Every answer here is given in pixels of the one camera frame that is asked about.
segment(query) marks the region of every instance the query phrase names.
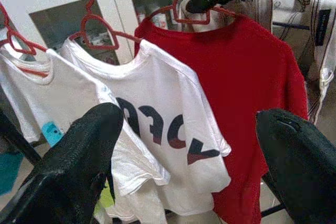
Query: plastic hanger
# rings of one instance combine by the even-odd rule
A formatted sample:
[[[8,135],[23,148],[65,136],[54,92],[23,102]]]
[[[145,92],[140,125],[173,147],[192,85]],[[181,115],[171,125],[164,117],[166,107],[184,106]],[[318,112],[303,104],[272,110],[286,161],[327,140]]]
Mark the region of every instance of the plastic hanger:
[[[39,49],[43,52],[46,52],[47,49],[44,48],[43,46],[39,45],[39,44],[36,44],[34,42],[31,42],[29,40],[27,40],[25,37],[23,37],[18,31],[15,31],[11,28],[11,26],[9,25],[9,16],[7,14],[7,11],[6,9],[4,8],[4,6],[0,3],[0,10],[2,12],[2,14],[4,15],[4,18],[5,18],[5,21],[4,21],[4,25],[5,27],[7,28],[7,38],[0,41],[0,47],[2,47],[4,44],[7,44],[9,43],[10,46],[17,52],[21,52],[23,54],[27,54],[27,55],[36,55],[36,49]],[[26,46],[28,47],[28,50],[25,50],[25,49],[20,49],[20,48],[16,48],[14,46],[14,43],[13,43],[13,40],[12,40],[12,36],[20,39],[23,43],[26,44]],[[26,73],[31,73],[31,74],[35,74],[37,76],[41,76],[41,77],[47,77],[48,74],[45,73],[45,72],[39,72],[39,71],[34,71],[34,70],[30,70],[30,69],[25,69],[25,68],[21,68],[21,67],[18,67],[18,69],[20,69],[21,71],[23,72],[26,72]]]
[[[134,37],[134,36],[129,35],[127,33],[123,33],[121,31],[113,30],[112,27],[102,17],[100,17],[96,14],[93,14],[91,8],[92,8],[94,3],[95,3],[95,0],[89,0],[89,2],[86,4],[87,13],[81,21],[80,31],[71,35],[69,37],[70,40],[74,40],[78,37],[82,37],[84,39],[86,45],[88,46],[88,48],[91,48],[91,49],[105,49],[105,50],[116,50],[116,49],[119,48],[119,43],[118,43],[117,36],[121,36],[121,37],[124,37],[126,39],[131,39],[131,40],[135,41],[136,43],[140,43],[140,41],[141,41],[140,38]],[[86,23],[89,20],[97,20],[97,21],[99,21],[99,22],[101,22],[102,24],[105,25],[105,27],[107,28],[107,30],[110,32],[110,34],[112,36],[113,46],[110,46],[110,45],[99,46],[99,45],[93,45],[93,44],[90,43],[90,41],[87,37],[86,30],[85,30]]]
[[[192,19],[179,18],[178,17],[178,12],[177,12],[177,3],[178,3],[178,1],[179,0],[173,0],[173,4],[172,5],[161,7],[160,9],[154,11],[146,19],[151,20],[156,14],[165,13],[165,12],[173,9],[174,19],[178,23],[197,24],[197,25],[207,25],[207,24],[210,23],[210,11],[209,10],[205,13],[205,15],[206,15],[206,19],[205,20],[192,20]],[[238,14],[236,14],[234,12],[231,12],[229,10],[226,10],[224,8],[218,7],[218,6],[215,6],[215,7],[211,8],[210,10],[215,10],[217,12],[224,13],[224,14],[226,14],[228,16],[231,16],[231,17],[237,17],[238,16]]]

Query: white t-shirt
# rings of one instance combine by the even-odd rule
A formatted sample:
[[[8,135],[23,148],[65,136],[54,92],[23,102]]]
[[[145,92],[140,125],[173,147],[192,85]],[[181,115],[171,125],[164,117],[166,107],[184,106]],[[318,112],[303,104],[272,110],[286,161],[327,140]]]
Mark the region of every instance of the white t-shirt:
[[[48,49],[45,55],[47,61],[27,62],[14,58],[4,48],[0,49],[0,84],[29,142],[39,139],[44,125],[52,126],[57,131],[55,134],[62,135],[73,121],[93,106],[103,102],[118,104],[110,89],[102,82],[67,62],[52,49]],[[43,72],[47,76],[29,74],[19,68]],[[47,139],[53,138],[49,133],[44,134]],[[139,200],[141,196],[137,190],[149,179],[157,185],[166,185],[170,179],[169,173],[126,121],[113,150],[112,176],[117,184],[114,188],[116,194],[120,198],[127,196],[125,200],[132,200],[132,197]],[[151,199],[155,204],[150,207],[157,210],[156,215],[151,216],[152,223],[165,223],[157,221],[164,216],[163,207],[157,207],[161,204],[158,194],[151,194]],[[135,210],[123,208],[121,212],[125,211],[130,213],[128,217],[134,217]]]
[[[113,66],[67,39],[60,54],[105,83],[133,131],[171,174],[158,188],[163,206],[179,215],[213,209],[211,192],[230,183],[222,137],[196,73],[146,40],[129,63]]]

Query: t-shirt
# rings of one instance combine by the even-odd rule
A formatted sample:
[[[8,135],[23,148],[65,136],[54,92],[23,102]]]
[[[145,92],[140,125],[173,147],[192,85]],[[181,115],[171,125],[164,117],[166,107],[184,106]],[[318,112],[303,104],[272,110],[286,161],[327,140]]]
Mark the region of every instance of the t-shirt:
[[[14,58],[2,48],[0,84],[18,117],[24,137],[29,142],[37,141],[42,129],[46,139],[51,139],[52,144],[55,144],[54,136],[62,136],[72,122],[90,108],[103,102],[118,102],[107,86],[65,61],[52,49],[48,49],[45,55],[47,61],[27,62]],[[42,72],[46,76],[28,74],[19,68]],[[137,201],[143,198],[145,202],[148,195],[138,195],[137,191],[149,179],[157,185],[169,182],[167,170],[158,163],[126,121],[111,161],[113,181],[117,185],[115,193],[121,198],[125,197],[126,202],[132,198]],[[156,213],[147,216],[153,221],[149,223],[165,223],[157,221],[162,220],[164,209],[156,190],[151,192],[150,198],[148,207],[155,208]],[[136,206],[132,205],[130,211],[126,208],[122,211],[134,217],[134,213],[139,212],[134,207]]]
[[[211,192],[230,183],[220,133],[196,73],[162,49],[141,41],[137,56],[113,66],[67,39],[60,54],[116,94],[128,122],[171,174],[157,190],[165,209],[181,216],[213,209]]]
[[[201,33],[162,30],[144,20],[135,35],[196,71],[232,147],[225,158],[232,182],[213,194],[215,212],[230,224],[260,223],[260,177],[268,169],[257,142],[256,113],[283,108],[307,118],[303,76],[291,49],[246,17]]]

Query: metal rod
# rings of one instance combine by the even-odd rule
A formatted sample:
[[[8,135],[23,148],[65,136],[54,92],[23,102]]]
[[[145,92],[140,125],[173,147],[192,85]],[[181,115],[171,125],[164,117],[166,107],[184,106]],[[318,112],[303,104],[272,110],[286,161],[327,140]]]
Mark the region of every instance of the metal rod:
[[[274,214],[275,212],[281,211],[283,209],[285,209],[285,206],[283,204],[280,204],[280,205],[277,205],[275,207],[271,207],[271,208],[269,208],[265,211],[262,211],[261,216],[262,217],[269,216],[269,215]]]
[[[18,132],[16,127],[10,122],[5,114],[0,110],[0,134],[17,147],[32,165],[36,165],[41,160],[40,155]]]
[[[303,26],[303,25],[287,24],[287,23],[281,23],[281,22],[272,22],[272,24],[274,26],[282,26],[282,27],[301,29],[301,30],[310,30],[309,26]]]

